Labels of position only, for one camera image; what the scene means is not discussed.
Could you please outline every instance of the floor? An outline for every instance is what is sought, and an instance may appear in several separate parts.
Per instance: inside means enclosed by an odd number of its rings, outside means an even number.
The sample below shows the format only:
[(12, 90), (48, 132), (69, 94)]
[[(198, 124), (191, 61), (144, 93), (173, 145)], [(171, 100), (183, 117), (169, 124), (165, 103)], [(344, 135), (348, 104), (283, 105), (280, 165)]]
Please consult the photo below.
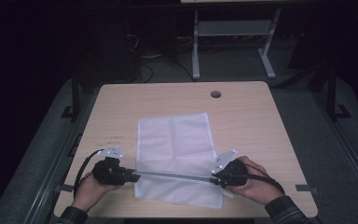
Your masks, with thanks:
[[(273, 42), (269, 58), (277, 78), (265, 75), (258, 57), (259, 42), (246, 42), (239, 50), (220, 49), (200, 54), (199, 82), (265, 81), (270, 86), (281, 83), (297, 70), (287, 69), (295, 40)], [(157, 58), (145, 63), (141, 72), (150, 83), (192, 82), (191, 52), (170, 58)], [(0, 223), (54, 223), (51, 214), (57, 193), (55, 189), (71, 164), (71, 151), (82, 134), (98, 89), (93, 94), (81, 93), (78, 119), (61, 118), (62, 111), (72, 104), (71, 80), (57, 93), (48, 113), (39, 126), (21, 165), (14, 174), (0, 201)], [(299, 163), (319, 214), (315, 223), (358, 223), (358, 169), (354, 166), (352, 149), (358, 157), (358, 102), (351, 87), (337, 81), (337, 104), (345, 105), (350, 119), (332, 121), (324, 110), (325, 90), (310, 92), (310, 76), (286, 89), (271, 89), (282, 121), (292, 141)], [(87, 223), (123, 223), (123, 219), (93, 218)], [(257, 219), (255, 223), (269, 223)]]

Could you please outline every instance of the wooden table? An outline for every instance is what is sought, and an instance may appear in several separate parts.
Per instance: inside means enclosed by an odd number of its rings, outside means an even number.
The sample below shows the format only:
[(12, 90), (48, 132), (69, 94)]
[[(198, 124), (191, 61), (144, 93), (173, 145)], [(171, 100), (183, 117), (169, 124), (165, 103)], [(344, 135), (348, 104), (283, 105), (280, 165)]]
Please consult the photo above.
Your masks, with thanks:
[[(220, 91), (213, 98), (212, 91)], [(264, 165), (307, 217), (317, 208), (309, 191), (297, 191), (307, 182), (284, 129), (269, 87), (264, 82), (203, 82), (171, 84), (105, 85), (89, 117), (66, 185), (73, 185), (77, 171), (91, 152), (119, 145), (121, 166), (135, 168), (138, 119), (207, 112), (216, 153), (235, 148)], [(94, 156), (89, 172), (104, 157)], [(60, 216), (73, 193), (62, 191), (55, 207)], [(133, 184), (108, 193), (89, 211), (91, 217), (268, 217), (264, 206), (241, 196), (225, 196), (223, 209), (187, 206), (134, 197)]]

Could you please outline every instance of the desk leg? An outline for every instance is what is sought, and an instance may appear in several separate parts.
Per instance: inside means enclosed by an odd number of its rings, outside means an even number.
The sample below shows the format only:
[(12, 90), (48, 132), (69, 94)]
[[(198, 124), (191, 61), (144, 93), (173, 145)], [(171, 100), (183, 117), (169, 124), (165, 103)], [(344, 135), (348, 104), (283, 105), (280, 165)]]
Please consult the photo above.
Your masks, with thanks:
[(268, 32), (267, 32), (267, 41), (266, 44), (262, 49), (258, 50), (258, 53), (260, 54), (261, 61), (264, 64), (264, 68), (266, 69), (267, 76), (270, 79), (275, 78), (274, 70), (272, 69), (271, 63), (269, 62), (269, 57), (267, 56), (267, 53), (269, 52), (269, 45), (271, 44), (272, 37), (275, 33), (275, 28), (277, 27), (279, 15), (281, 14), (281, 9), (278, 8), (275, 10), (274, 17), (272, 18), (271, 23), (269, 24)]
[(199, 63), (199, 12), (194, 13), (194, 48), (193, 48), (193, 78), (200, 79)]

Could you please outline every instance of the dark sleeve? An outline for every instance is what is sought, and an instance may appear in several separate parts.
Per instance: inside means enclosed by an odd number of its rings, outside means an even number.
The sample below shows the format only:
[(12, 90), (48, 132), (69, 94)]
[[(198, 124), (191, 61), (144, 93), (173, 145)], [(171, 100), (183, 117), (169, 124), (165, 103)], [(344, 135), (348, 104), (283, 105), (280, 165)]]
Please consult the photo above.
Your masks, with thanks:
[(312, 223), (289, 196), (282, 196), (266, 204), (266, 210), (275, 224)]
[(66, 207), (57, 224), (83, 224), (89, 216), (82, 210), (69, 206)]

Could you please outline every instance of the human hand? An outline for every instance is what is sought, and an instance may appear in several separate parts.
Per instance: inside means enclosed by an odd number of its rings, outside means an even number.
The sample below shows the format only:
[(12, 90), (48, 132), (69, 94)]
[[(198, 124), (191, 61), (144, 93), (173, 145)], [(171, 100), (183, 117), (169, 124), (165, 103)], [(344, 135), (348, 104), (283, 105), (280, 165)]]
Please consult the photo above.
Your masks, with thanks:
[[(248, 165), (246, 167), (250, 175), (261, 175), (261, 176), (269, 177), (267, 176), (266, 169), (264, 169), (262, 165), (259, 165), (249, 160), (248, 157), (246, 156), (238, 157), (236, 160), (240, 160), (244, 164)], [(282, 192), (280, 192), (277, 188), (275, 188), (271, 184), (251, 178), (248, 178), (246, 184), (243, 186), (237, 186), (237, 187), (227, 186), (226, 189), (235, 194), (239, 194), (243, 197), (249, 198), (255, 201), (256, 203), (261, 203), (263, 205), (266, 205), (267, 203), (273, 201), (274, 199), (277, 199), (284, 195)]]
[(72, 202), (73, 207), (88, 211), (109, 191), (119, 189), (121, 186), (103, 185), (94, 178), (92, 173), (87, 173), (80, 181), (76, 196)]

